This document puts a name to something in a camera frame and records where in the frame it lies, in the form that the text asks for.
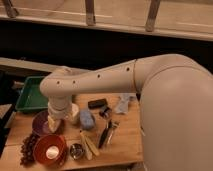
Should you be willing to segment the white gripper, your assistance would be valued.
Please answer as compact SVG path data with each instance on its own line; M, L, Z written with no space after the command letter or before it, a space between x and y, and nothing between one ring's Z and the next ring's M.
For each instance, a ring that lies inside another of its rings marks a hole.
M68 103L65 108L56 109L51 103L48 103L48 125L52 133L55 133L60 127L61 120L72 114L72 104Z

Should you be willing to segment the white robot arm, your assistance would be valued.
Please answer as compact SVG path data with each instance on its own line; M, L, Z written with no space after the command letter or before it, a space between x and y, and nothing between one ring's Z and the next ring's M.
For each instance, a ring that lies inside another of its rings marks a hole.
M189 57L166 54L71 75L60 67L40 84L62 116L80 93L141 95L146 171L213 171L213 74Z

